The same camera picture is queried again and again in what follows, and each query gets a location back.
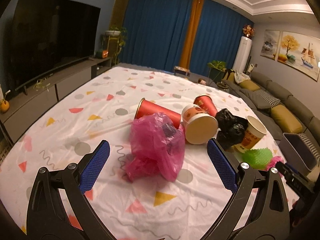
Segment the pink plastic bag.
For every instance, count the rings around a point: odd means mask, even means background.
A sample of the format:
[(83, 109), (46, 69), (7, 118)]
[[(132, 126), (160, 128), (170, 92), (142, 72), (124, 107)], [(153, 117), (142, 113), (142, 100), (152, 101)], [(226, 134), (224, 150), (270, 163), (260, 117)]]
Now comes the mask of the pink plastic bag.
[(277, 162), (284, 163), (284, 159), (281, 156), (272, 157), (270, 162), (266, 165), (265, 171), (268, 171), (270, 168), (275, 167)]
[(185, 137), (164, 113), (135, 119), (130, 130), (132, 160), (125, 165), (130, 181), (160, 175), (174, 182), (182, 169)]

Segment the green foam mesh sleeve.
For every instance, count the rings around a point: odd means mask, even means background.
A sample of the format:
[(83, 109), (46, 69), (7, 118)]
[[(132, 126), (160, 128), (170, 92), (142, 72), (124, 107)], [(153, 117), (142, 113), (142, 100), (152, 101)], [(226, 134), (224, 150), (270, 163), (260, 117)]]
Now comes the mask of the green foam mesh sleeve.
[(272, 152), (268, 148), (250, 149), (242, 155), (242, 161), (252, 168), (264, 170), (272, 157)]

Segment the yellow paper cup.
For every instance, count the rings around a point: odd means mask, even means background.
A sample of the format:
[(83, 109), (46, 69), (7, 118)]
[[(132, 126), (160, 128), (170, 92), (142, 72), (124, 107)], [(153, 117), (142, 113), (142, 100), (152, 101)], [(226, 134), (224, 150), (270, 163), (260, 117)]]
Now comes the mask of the yellow paper cup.
[(235, 149), (241, 153), (252, 149), (265, 135), (267, 135), (267, 129), (260, 120), (250, 115), (248, 115), (246, 119), (248, 121), (248, 127), (245, 130), (245, 136), (242, 142), (235, 145)]

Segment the black plastic bag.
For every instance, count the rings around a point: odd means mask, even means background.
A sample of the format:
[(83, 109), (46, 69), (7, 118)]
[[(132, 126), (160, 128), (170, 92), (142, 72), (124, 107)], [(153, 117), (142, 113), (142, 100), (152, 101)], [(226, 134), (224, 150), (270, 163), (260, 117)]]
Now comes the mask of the black plastic bag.
[(226, 108), (217, 112), (215, 118), (220, 129), (216, 140), (225, 151), (243, 141), (245, 131), (248, 128), (247, 119), (234, 116)]

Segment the orange white paper bowl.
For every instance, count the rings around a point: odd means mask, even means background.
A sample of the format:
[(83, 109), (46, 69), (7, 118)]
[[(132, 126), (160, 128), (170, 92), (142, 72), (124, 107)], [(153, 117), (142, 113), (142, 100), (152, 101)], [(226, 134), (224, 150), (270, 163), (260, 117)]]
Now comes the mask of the orange white paper bowl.
[(208, 142), (216, 135), (217, 120), (198, 105), (187, 105), (182, 111), (185, 139), (193, 145)]

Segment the red paper cup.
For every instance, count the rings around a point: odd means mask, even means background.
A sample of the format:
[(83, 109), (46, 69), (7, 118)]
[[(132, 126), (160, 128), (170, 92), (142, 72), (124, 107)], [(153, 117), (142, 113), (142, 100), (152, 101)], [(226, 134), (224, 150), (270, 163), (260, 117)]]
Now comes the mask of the red paper cup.
[(152, 115), (155, 113), (163, 113), (167, 115), (173, 123), (173, 126), (178, 129), (181, 123), (181, 115), (176, 113), (175, 111), (164, 108), (160, 105), (157, 105), (151, 101), (142, 98), (138, 104), (135, 119), (139, 119), (141, 117)]
[(207, 114), (215, 117), (218, 110), (215, 107), (212, 99), (208, 95), (197, 96), (194, 100), (194, 104), (206, 111)]

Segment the near patterned cushion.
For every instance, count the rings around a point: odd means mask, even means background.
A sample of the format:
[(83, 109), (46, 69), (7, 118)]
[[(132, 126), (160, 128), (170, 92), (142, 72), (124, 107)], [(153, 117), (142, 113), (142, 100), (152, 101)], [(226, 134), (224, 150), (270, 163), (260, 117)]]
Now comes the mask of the near patterned cushion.
[(319, 151), (315, 147), (315, 145), (311, 142), (308, 136), (304, 133), (299, 133), (298, 136), (302, 139), (302, 141), (308, 146), (309, 150), (312, 152), (317, 162), (319, 162)]

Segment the yellow sofa cushion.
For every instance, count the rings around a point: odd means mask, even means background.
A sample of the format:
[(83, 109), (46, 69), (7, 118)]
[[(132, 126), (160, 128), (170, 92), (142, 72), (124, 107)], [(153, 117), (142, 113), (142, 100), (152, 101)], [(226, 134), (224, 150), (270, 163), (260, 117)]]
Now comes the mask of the yellow sofa cushion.
[(285, 133), (302, 133), (303, 126), (298, 119), (283, 105), (271, 108), (270, 116)]

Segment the far yellow cushion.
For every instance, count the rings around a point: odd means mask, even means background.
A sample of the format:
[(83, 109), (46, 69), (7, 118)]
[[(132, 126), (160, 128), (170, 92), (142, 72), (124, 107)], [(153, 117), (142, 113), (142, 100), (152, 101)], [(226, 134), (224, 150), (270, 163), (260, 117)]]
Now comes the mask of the far yellow cushion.
[(253, 92), (260, 89), (260, 87), (256, 83), (254, 83), (252, 80), (242, 81), (241, 83), (239, 83), (239, 86), (242, 89), (247, 89)]

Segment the patterned white table cloth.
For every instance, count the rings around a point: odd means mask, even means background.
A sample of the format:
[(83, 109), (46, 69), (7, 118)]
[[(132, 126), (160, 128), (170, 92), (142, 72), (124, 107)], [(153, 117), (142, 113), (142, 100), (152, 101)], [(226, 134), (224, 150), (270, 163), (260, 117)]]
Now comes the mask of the patterned white table cloth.
[(142, 98), (181, 113), (206, 94), (218, 109), (246, 117), (253, 111), (236, 96), (145, 68), (115, 67), (63, 98), (35, 121), (1, 165), (1, 201), (17, 232), (3, 229), (2, 239), (26, 239), (31, 186), (41, 167), (65, 168), (107, 140), (111, 154), (88, 201), (121, 239), (199, 239), (231, 197), (203, 145), (187, 145), (182, 171), (173, 183), (162, 177), (130, 183), (125, 163), (129, 132)]

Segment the white standing air conditioner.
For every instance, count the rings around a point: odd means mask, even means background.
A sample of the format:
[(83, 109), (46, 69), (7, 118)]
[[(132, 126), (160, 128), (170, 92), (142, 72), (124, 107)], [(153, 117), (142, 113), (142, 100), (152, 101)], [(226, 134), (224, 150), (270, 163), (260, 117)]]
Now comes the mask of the white standing air conditioner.
[(235, 57), (232, 70), (243, 73), (252, 47), (252, 40), (243, 36), (240, 39), (239, 48)]

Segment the flower arrangement on conditioner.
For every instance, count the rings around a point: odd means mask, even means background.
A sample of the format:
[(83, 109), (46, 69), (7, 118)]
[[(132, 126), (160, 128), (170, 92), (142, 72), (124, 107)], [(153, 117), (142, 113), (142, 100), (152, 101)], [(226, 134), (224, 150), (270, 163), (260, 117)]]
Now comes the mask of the flower arrangement on conditioner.
[(246, 24), (243, 27), (242, 32), (243, 32), (245, 37), (251, 39), (254, 36), (255, 29), (250, 24)]

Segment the orange glowing lamp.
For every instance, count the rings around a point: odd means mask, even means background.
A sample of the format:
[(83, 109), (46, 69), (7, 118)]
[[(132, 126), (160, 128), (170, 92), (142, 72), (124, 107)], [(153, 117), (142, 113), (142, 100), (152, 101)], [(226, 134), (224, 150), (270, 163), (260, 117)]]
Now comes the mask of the orange glowing lamp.
[(96, 52), (95, 57), (98, 59), (105, 59), (108, 57), (108, 50), (99, 50)]

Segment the black flat television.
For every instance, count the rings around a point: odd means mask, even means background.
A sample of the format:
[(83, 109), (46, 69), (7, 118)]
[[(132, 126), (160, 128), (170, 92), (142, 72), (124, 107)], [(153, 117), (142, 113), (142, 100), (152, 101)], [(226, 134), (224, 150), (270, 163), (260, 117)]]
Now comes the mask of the black flat television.
[(9, 49), (14, 89), (92, 56), (99, 16), (99, 7), (71, 0), (18, 0)]

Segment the orange curtain strip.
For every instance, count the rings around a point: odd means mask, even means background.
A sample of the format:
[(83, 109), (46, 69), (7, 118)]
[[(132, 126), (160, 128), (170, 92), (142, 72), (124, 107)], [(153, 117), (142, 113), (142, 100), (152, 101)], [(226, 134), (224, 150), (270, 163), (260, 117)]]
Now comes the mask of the orange curtain strip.
[(183, 49), (181, 52), (181, 57), (179, 62), (179, 66), (185, 69), (190, 68), (193, 45), (195, 42), (195, 37), (196, 37), (197, 29), (199, 26), (203, 5), (204, 5), (204, 0), (193, 0), (192, 2), (188, 29), (185, 35)]

